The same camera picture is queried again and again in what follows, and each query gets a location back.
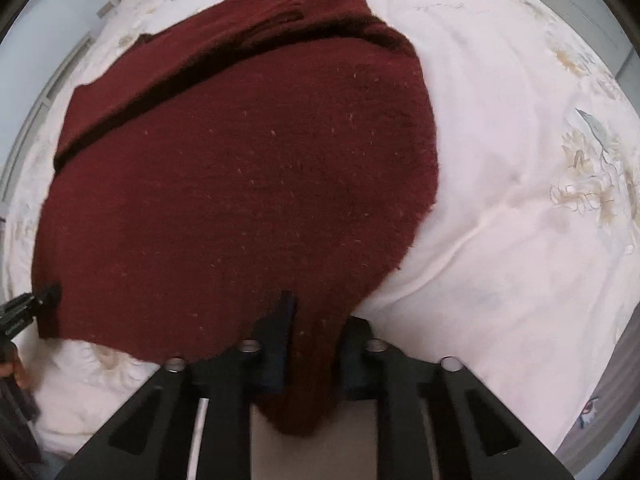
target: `metal bolt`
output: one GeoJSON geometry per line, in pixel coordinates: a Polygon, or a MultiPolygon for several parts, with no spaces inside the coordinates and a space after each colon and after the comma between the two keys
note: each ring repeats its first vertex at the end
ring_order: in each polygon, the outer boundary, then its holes
{"type": "Polygon", "coordinates": [[[389,345],[380,339],[369,339],[367,341],[368,352],[384,352],[389,345]]]}
{"type": "Polygon", "coordinates": [[[240,343],[238,349],[243,354],[255,354],[260,351],[260,343],[258,343],[255,339],[245,339],[240,343]]]}
{"type": "Polygon", "coordinates": [[[185,369],[187,363],[184,359],[180,359],[179,357],[172,357],[167,362],[164,363],[164,368],[169,372],[181,372],[185,369]]]}
{"type": "Polygon", "coordinates": [[[445,357],[440,361],[440,366],[442,366],[447,372],[459,372],[465,367],[457,357],[445,357]]]}

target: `red sweater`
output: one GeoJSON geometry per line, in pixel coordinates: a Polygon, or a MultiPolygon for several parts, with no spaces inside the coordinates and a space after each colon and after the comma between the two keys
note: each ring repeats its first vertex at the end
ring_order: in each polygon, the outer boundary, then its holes
{"type": "Polygon", "coordinates": [[[365,0],[225,0],[141,38],[76,89],[54,165],[33,285],[63,298],[41,336],[193,361],[292,290],[292,384],[262,403],[290,433],[329,409],[340,330],[438,176],[420,63],[365,0]]]}

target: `white wall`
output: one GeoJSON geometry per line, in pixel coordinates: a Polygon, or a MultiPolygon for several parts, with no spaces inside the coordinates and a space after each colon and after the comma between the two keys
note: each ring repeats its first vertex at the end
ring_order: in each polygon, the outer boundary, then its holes
{"type": "Polygon", "coordinates": [[[30,0],[0,43],[0,171],[31,106],[69,52],[117,0],[30,0]]]}

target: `white bedsheet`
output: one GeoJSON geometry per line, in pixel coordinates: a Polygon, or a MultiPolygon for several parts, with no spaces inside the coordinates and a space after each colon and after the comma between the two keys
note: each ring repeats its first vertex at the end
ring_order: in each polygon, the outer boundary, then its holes
{"type": "MultiPolygon", "coordinates": [[[[139,34],[220,1],[122,0],[27,156],[6,226],[9,297],[31,289],[73,87],[103,74],[139,34]]],[[[412,356],[459,356],[556,450],[640,299],[640,120],[598,56],[538,0],[367,1],[418,52],[441,175],[402,268],[357,314],[412,356]]],[[[84,342],[38,344],[33,331],[20,346],[39,378],[36,430],[61,452],[75,452],[155,369],[84,342]]],[[[262,421],[257,478],[369,478],[366,411],[342,408],[342,425],[304,442],[262,421]]]]}

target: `black clamp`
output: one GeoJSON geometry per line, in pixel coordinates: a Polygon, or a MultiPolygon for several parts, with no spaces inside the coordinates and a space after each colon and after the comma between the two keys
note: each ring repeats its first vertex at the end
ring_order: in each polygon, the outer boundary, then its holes
{"type": "MultiPolygon", "coordinates": [[[[12,339],[43,309],[57,306],[60,293],[60,286],[54,285],[39,294],[21,294],[0,307],[0,364],[14,361],[17,348],[12,339]]],[[[31,394],[21,390],[12,375],[0,378],[0,463],[12,478],[30,480],[32,475],[25,464],[42,460],[28,426],[37,416],[31,394]]]]}
{"type": "MultiPolygon", "coordinates": [[[[183,480],[201,398],[196,480],[249,480],[251,398],[285,384],[294,306],[283,293],[252,339],[218,357],[167,361],[56,480],[183,480]]],[[[347,400],[377,400],[380,480],[573,478],[457,358],[411,359],[352,317],[337,364],[347,400]]]]}

